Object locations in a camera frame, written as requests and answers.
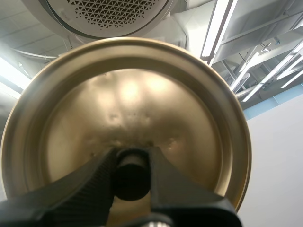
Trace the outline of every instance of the vent grille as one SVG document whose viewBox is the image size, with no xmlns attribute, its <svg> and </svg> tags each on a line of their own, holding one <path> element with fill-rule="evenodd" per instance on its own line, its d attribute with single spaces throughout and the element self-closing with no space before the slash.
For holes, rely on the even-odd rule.
<svg viewBox="0 0 303 227">
<path fill-rule="evenodd" d="M 144 13 L 160 0 L 67 0 L 76 7 L 77 18 L 84 17 L 88 23 L 100 29 L 120 28 L 143 19 Z"/>
</svg>

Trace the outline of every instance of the blue stripe on wall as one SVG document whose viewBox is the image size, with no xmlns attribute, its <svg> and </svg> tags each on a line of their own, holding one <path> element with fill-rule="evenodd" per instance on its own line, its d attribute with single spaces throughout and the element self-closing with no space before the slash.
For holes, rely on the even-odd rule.
<svg viewBox="0 0 303 227">
<path fill-rule="evenodd" d="M 263 102 L 253 105 L 250 108 L 244 110 L 244 115 L 246 117 L 246 120 L 258 116 L 266 112 L 267 110 L 270 110 L 302 94 L 303 94 L 303 84 L 300 84 L 274 97 L 264 100 Z"/>
</svg>

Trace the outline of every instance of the ceiling pipe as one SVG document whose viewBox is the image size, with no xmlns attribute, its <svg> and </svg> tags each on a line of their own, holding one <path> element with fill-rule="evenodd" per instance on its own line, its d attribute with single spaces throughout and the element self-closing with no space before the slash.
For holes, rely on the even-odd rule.
<svg viewBox="0 0 303 227">
<path fill-rule="evenodd" d="M 28 52 L 25 52 L 25 51 L 20 51 L 20 50 L 16 50 L 16 49 L 13 49 L 14 51 L 18 52 L 18 53 L 21 53 L 21 54 L 25 54 L 29 57 L 34 57 L 34 58 L 39 58 L 39 59 L 44 59 L 44 60 L 49 60 L 49 59 L 56 59 L 58 58 L 58 56 L 46 56 L 46 55 L 40 55 L 40 54 L 35 54 L 35 53 L 28 53 Z"/>
</svg>

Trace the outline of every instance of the ceiling light fixture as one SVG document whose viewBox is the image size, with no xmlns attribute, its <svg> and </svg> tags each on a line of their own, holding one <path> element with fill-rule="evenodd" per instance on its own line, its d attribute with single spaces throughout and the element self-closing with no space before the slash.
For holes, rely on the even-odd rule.
<svg viewBox="0 0 303 227">
<path fill-rule="evenodd" d="M 295 79 L 297 79 L 299 76 L 301 76 L 303 74 L 303 70 L 298 72 L 297 75 L 295 75 L 293 78 L 291 78 L 286 84 L 284 84 L 281 88 L 285 88 L 286 86 L 288 86 L 291 82 L 293 82 Z"/>
<path fill-rule="evenodd" d="M 293 53 L 298 53 L 303 48 L 303 42 L 301 42 L 294 50 Z"/>
<path fill-rule="evenodd" d="M 293 64 L 291 64 L 284 72 L 282 72 L 276 79 L 282 79 L 284 77 L 286 77 L 287 75 L 289 75 L 289 71 L 296 66 L 297 64 L 299 64 L 300 61 L 303 60 L 303 56 L 301 56 L 300 58 L 298 58 Z"/>
<path fill-rule="evenodd" d="M 282 67 L 284 67 L 291 59 L 293 58 L 293 55 L 288 55 L 285 57 L 273 70 L 270 71 L 270 73 L 261 80 L 261 82 L 255 86 L 255 88 L 243 99 L 242 102 L 246 102 L 249 100 L 266 82 L 269 81 L 270 78 L 272 78 Z"/>
<path fill-rule="evenodd" d="M 255 59 L 259 56 L 259 53 L 254 53 L 252 58 L 249 60 L 249 62 L 246 64 L 245 68 L 242 70 L 240 75 L 237 77 L 237 79 L 234 81 L 234 83 L 231 85 L 230 89 L 233 91 L 237 85 L 240 83 L 242 78 L 244 77 L 245 73 L 251 68 L 251 65 L 254 63 Z"/>
<path fill-rule="evenodd" d="M 21 73 L 1 57 L 0 75 L 22 89 L 25 89 L 30 83 L 30 79 L 27 76 L 25 76 L 23 73 Z"/>
<path fill-rule="evenodd" d="M 263 80 L 261 80 L 261 82 L 257 86 L 255 86 L 255 88 L 242 100 L 242 102 L 246 102 L 247 100 L 249 100 L 267 81 L 269 81 L 270 78 L 272 78 L 285 65 L 287 65 L 292 58 L 297 57 L 302 49 L 303 40 L 266 77 L 264 77 Z"/>
<path fill-rule="evenodd" d="M 238 0 L 216 0 L 214 5 L 213 14 L 209 22 L 209 27 L 205 42 L 202 48 L 202 57 L 213 58 L 219 49 L 220 43 L 223 39 L 224 33 L 228 26 L 228 23 L 232 17 L 232 13 L 235 9 Z M 223 28 L 220 31 L 221 23 L 224 23 Z"/>
<path fill-rule="evenodd" d="M 14 91 L 10 87 L 6 86 L 5 84 L 2 84 L 0 82 L 0 91 L 8 94 L 9 96 L 12 96 L 15 99 L 19 99 L 21 94 L 19 94 L 17 91 Z"/>
</svg>

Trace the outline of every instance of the gold metal lid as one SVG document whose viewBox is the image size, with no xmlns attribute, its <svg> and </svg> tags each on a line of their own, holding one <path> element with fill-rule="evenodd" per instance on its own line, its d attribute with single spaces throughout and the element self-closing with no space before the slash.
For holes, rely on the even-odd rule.
<svg viewBox="0 0 303 227">
<path fill-rule="evenodd" d="M 51 183 L 110 147 L 159 146 L 201 186 L 243 200 L 251 165 L 246 120 L 222 78 L 170 44 L 113 38 L 73 50 L 24 91 L 3 135 L 7 197 Z M 109 223 L 149 212 L 149 195 L 115 199 Z"/>
</svg>

